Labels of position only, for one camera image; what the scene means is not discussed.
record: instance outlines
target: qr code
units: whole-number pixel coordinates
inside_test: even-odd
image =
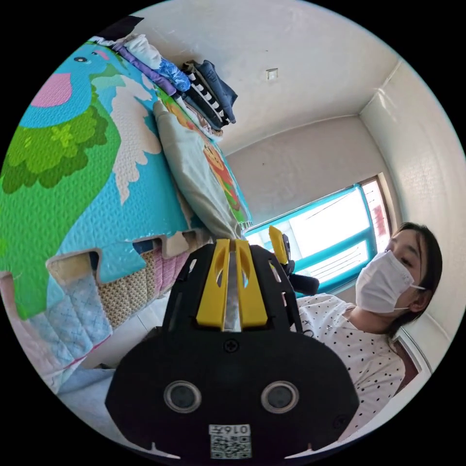
[[[251,458],[251,437],[238,435],[211,435],[211,458],[239,460]]]

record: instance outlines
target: white face mask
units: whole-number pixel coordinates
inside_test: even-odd
[[[380,252],[361,270],[356,281],[356,304],[366,311],[389,314],[396,310],[398,298],[413,285],[414,278],[392,251]]]

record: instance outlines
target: foam play mat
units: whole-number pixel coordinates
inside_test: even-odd
[[[50,273],[57,258],[95,251],[97,282],[108,284],[146,267],[138,243],[160,238],[169,259],[188,250],[184,233],[205,229],[167,165],[152,113],[158,99],[192,126],[133,65],[86,43],[27,108],[0,173],[0,275],[13,276],[21,319],[56,308],[67,295]],[[250,225],[225,158],[198,132],[235,218]]]

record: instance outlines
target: dark hair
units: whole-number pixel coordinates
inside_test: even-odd
[[[414,320],[418,319],[426,310],[427,306],[431,302],[432,296],[437,290],[438,284],[440,282],[440,277],[442,276],[442,253],[440,251],[440,246],[438,245],[437,239],[435,238],[434,234],[425,226],[425,225],[418,225],[417,223],[411,223],[411,222],[406,222],[403,223],[398,230],[393,234],[396,235],[399,232],[402,232],[404,230],[414,230],[417,235],[417,247],[419,249],[419,252],[421,252],[421,238],[424,240],[424,243],[426,245],[426,254],[427,257],[423,258],[422,255],[420,257],[421,259],[421,264],[422,261],[425,259],[427,261],[427,266],[426,266],[426,274],[424,275],[424,278],[422,278],[421,282],[419,283],[419,286],[422,286],[428,291],[431,291],[432,295],[431,298],[429,299],[428,303],[426,304],[426,307],[420,311],[420,312],[411,312],[408,311],[405,314],[400,315],[397,317],[388,327],[386,334],[389,339],[392,339],[395,334],[397,333],[398,329],[402,325],[406,325],[409,322],[413,322]]]

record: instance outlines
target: screw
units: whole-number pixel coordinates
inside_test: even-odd
[[[223,344],[223,349],[227,353],[234,353],[235,351],[238,351],[239,349],[239,343],[236,340],[227,340]]]

